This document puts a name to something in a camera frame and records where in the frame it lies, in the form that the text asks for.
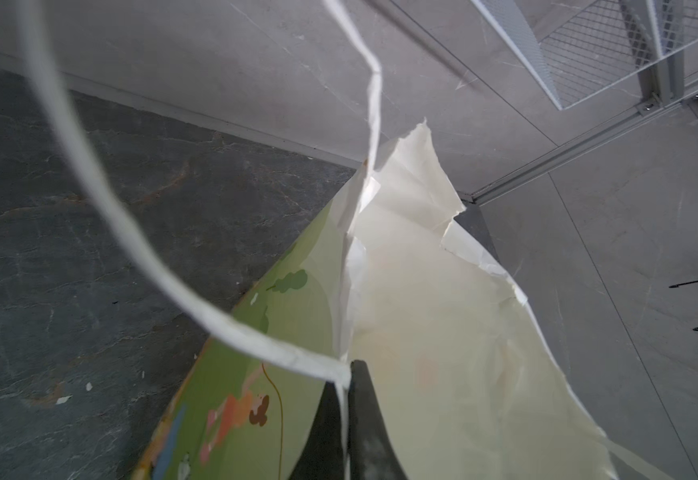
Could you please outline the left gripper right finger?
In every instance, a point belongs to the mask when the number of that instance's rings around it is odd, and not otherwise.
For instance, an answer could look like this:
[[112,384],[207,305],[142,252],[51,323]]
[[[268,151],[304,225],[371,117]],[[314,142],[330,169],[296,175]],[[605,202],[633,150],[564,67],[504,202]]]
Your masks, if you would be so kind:
[[349,478],[406,479],[388,436],[367,363],[354,360],[351,374],[348,392]]

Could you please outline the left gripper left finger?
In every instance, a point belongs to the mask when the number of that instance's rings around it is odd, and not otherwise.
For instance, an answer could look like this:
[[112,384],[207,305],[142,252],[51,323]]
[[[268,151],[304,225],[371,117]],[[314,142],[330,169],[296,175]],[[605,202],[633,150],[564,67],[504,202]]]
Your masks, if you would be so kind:
[[291,480],[345,478],[341,427],[336,387],[333,383],[326,382],[306,444],[291,472]]

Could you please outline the white floral paper bag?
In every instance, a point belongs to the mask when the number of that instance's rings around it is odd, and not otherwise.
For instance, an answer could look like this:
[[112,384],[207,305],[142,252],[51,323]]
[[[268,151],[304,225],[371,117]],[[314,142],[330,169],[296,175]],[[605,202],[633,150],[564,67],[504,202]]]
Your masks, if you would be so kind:
[[326,382],[349,478],[351,363],[367,363],[406,479],[613,479],[654,467],[573,393],[524,292],[459,223],[426,123],[382,142],[381,65],[345,6],[325,5],[367,63],[366,161],[227,313],[158,256],[111,187],[63,85],[42,5],[17,5],[33,89],[88,199],[133,263],[209,333],[136,479],[290,479]]

